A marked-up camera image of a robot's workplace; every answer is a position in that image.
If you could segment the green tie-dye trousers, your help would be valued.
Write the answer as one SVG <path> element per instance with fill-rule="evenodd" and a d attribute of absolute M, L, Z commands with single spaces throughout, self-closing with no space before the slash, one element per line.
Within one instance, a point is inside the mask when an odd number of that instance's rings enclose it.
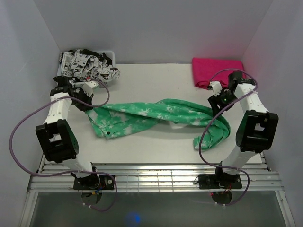
<path fill-rule="evenodd" d="M 214 122 L 210 107 L 179 99 L 163 99 L 156 103 L 108 104 L 86 112 L 97 137 L 115 139 L 145 130 L 159 123 L 172 122 L 208 130 L 204 137 L 193 140 L 195 150 L 208 150 L 229 137 L 231 127 L 220 116 Z"/>

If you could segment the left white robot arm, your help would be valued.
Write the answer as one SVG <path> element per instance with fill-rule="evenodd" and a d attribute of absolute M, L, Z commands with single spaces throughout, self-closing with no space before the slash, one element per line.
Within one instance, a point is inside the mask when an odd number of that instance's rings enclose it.
<path fill-rule="evenodd" d="M 71 175 L 81 186 L 95 189 L 100 185 L 100 177 L 94 173 L 96 168 L 91 162 L 78 158 L 79 144 L 67 119 L 71 105 L 83 112 L 92 109 L 93 90 L 98 84 L 95 81 L 73 84 L 72 78 L 63 76 L 54 77 L 54 81 L 57 86 L 50 92 L 54 103 L 44 123 L 36 126 L 38 141 L 47 161 L 75 170 Z"/>

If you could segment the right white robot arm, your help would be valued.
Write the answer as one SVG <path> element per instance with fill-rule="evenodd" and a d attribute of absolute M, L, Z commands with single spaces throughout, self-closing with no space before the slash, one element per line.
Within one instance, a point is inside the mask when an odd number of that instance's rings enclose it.
<path fill-rule="evenodd" d="M 227 88 L 221 88 L 218 82 L 211 83 L 211 86 L 214 94 L 208 98 L 208 102 L 213 115 L 221 110 L 229 110 L 236 100 L 240 101 L 244 115 L 236 132 L 235 148 L 220 162 L 215 174 L 206 177 L 205 184 L 208 189 L 240 189 L 240 169 L 255 155 L 270 149 L 279 118 L 262 104 L 255 92 L 256 82 L 244 78 L 240 71 L 229 74 Z"/>

